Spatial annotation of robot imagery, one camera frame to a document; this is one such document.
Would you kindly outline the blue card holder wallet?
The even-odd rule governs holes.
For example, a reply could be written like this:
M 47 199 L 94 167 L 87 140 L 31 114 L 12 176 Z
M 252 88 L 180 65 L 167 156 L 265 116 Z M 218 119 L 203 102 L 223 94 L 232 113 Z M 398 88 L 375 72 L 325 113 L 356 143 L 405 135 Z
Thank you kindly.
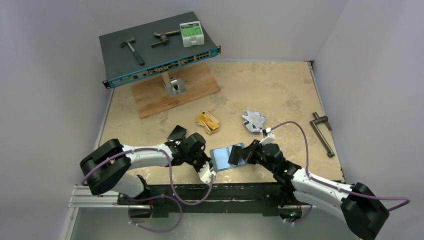
M 243 143 L 237 143 L 235 145 L 242 146 L 242 148 L 244 147 Z M 240 166 L 230 166 L 228 164 L 228 159 L 229 159 L 229 156 L 230 156 L 230 151 L 231 151 L 232 146 L 233 145 L 230 145 L 230 146 L 227 146 L 227 147 L 216 148 L 216 149 L 212 149 L 212 150 L 209 151 L 210 157 L 211 157 L 211 160 L 212 160 L 212 163 L 213 163 L 213 167 L 214 167 L 214 170 L 216 172 L 229 170 L 229 169 L 235 169 L 237 167 L 247 165 L 247 163 L 245 165 L 240 165 Z

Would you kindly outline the black credit card stack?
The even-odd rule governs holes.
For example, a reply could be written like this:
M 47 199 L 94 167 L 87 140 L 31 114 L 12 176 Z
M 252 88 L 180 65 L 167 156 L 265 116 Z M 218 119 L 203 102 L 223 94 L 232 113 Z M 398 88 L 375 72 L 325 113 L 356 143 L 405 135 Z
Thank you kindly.
M 168 141 L 179 141 L 185 138 L 187 134 L 187 129 L 176 125 L 175 128 L 171 131 L 171 133 L 168 135 L 167 140 Z

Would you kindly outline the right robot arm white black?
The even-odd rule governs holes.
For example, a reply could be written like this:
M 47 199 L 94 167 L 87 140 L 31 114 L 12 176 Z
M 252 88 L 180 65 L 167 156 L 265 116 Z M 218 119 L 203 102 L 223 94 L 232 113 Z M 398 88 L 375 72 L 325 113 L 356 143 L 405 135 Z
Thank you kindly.
M 328 180 L 287 160 L 275 143 L 261 144 L 254 140 L 249 146 L 235 149 L 246 163 L 259 164 L 279 184 L 282 200 L 308 203 L 340 218 L 350 231 L 362 240 L 374 240 L 390 213 L 363 183 L 354 185 Z

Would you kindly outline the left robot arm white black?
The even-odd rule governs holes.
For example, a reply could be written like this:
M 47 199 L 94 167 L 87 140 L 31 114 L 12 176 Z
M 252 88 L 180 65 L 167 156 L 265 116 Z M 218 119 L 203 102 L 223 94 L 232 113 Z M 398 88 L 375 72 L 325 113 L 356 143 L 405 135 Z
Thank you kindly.
M 124 194 L 138 205 L 146 203 L 149 191 L 141 176 L 129 170 L 145 167 L 166 167 L 188 164 L 204 184 L 216 178 L 212 160 L 205 153 L 206 141 L 197 132 L 171 133 L 165 143 L 154 146 L 130 146 L 113 138 L 83 158 L 79 164 L 84 175 L 81 184 L 94 196 L 114 191 Z

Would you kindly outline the gold credit card stack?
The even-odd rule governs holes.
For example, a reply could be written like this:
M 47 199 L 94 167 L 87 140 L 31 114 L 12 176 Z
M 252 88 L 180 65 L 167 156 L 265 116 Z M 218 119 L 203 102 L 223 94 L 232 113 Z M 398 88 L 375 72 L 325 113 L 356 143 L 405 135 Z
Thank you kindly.
M 196 119 L 196 123 L 204 128 L 204 131 L 211 135 L 219 131 L 219 120 L 209 111 L 202 112 Z

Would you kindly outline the wooden board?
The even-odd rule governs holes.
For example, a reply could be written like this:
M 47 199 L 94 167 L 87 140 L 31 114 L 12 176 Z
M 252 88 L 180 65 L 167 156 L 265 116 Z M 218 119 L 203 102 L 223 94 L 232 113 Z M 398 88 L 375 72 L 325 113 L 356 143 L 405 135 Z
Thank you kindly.
M 206 63 L 167 71 L 131 87 L 140 119 L 218 93 L 220 87 Z

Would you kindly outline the small hammer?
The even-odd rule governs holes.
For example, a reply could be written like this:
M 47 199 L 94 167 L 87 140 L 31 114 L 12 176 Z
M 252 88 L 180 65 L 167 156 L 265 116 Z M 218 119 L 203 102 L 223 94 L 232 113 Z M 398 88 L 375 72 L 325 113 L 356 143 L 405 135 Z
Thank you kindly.
M 134 37 L 132 37 L 132 38 L 130 38 L 130 39 L 128 39 L 128 40 L 125 40 L 124 42 L 122 42 L 121 44 L 120 44 L 120 47 L 121 48 L 124 48 L 125 46 L 128 46 L 129 47 L 129 49 L 131 50 L 131 52 L 132 52 L 132 54 L 133 54 L 133 56 L 134 56 L 134 58 L 135 58 L 135 60 L 138 62 L 138 64 L 140 65 L 140 66 L 144 66 L 145 65 L 145 61 L 143 60 L 143 58 L 140 56 L 140 54 L 134 49 L 134 47 L 132 46 L 132 44 L 133 43 L 135 43 L 136 42 L 136 40 L 135 40 L 135 38 Z

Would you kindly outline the white green electrical module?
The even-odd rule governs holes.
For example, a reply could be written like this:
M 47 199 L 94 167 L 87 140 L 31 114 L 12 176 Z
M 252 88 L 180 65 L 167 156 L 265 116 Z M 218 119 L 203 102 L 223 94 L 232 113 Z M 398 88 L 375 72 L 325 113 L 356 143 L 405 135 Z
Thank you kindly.
M 191 21 L 179 24 L 183 47 L 193 47 L 205 44 L 205 36 L 200 21 Z

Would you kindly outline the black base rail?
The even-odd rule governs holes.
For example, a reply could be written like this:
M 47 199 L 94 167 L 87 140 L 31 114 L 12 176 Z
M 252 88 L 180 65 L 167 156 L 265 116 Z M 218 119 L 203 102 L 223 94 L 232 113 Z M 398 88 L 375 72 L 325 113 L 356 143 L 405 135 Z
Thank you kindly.
M 299 202 L 291 193 L 284 193 L 276 182 L 215 183 L 208 197 L 200 204 L 190 206 L 175 202 L 171 185 L 150 185 L 141 196 L 130 199 L 118 194 L 117 204 L 131 209 L 144 207 L 154 218 L 167 218 L 170 213 L 198 214 L 261 214 L 264 217 L 299 219 L 310 205 Z

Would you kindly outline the metal stand bracket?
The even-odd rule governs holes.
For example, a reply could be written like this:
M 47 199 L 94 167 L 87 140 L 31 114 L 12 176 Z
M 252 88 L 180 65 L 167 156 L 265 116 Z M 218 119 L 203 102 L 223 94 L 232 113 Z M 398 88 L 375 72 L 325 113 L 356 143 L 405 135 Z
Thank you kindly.
M 181 78 L 170 77 L 167 71 L 162 72 L 161 76 L 169 97 L 176 97 L 187 91 L 184 81 Z

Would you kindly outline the network switch grey teal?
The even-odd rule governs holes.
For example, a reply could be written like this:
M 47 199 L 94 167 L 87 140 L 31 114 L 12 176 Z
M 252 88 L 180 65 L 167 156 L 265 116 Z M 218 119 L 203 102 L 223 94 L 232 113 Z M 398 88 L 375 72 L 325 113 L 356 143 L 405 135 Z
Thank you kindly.
M 184 47 L 180 33 L 169 36 L 167 45 L 151 47 L 161 41 L 154 37 L 155 32 L 179 30 L 181 23 L 194 21 L 198 21 L 198 17 L 191 11 L 99 36 L 106 76 L 102 82 L 104 87 L 113 89 L 218 56 L 221 47 L 213 42 L 206 31 L 203 32 L 203 45 Z M 128 46 L 120 47 L 122 42 L 131 38 L 135 38 L 132 46 L 145 65 L 138 64 Z

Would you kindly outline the aluminium frame rail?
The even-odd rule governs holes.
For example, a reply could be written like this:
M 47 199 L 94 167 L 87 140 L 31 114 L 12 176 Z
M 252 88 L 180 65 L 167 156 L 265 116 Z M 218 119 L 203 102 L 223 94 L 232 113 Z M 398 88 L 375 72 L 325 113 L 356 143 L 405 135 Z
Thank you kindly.
M 201 196 L 211 193 L 188 164 L 135 169 L 151 185 L 170 185 Z M 214 184 L 276 183 L 264 167 L 247 164 L 219 171 Z M 127 206 L 117 204 L 118 193 L 92 195 L 84 186 L 74 188 L 70 205 L 78 208 L 73 240 L 354 240 L 345 222 L 321 208 L 309 207 L 298 225 L 258 213 L 170 213 L 168 217 L 141 218 L 142 229 L 128 223 Z

